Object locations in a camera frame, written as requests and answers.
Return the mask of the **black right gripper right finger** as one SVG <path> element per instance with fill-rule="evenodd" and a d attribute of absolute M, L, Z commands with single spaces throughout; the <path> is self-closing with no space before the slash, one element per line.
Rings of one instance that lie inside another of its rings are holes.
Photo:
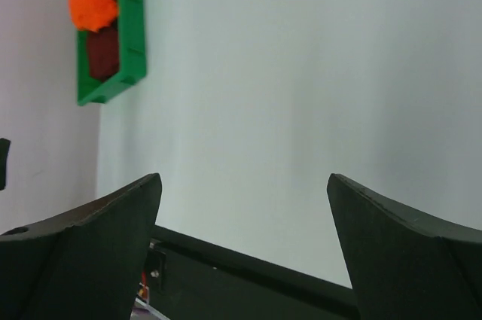
<path fill-rule="evenodd" d="M 479 319 L 481 231 L 382 196 L 341 174 L 327 194 L 363 319 Z"/>

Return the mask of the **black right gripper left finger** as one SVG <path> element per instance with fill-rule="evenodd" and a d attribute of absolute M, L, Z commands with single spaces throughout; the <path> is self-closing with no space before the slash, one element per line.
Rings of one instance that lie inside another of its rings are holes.
<path fill-rule="evenodd" d="M 129 319 L 160 206 L 159 174 L 1 235 L 3 319 Z"/>

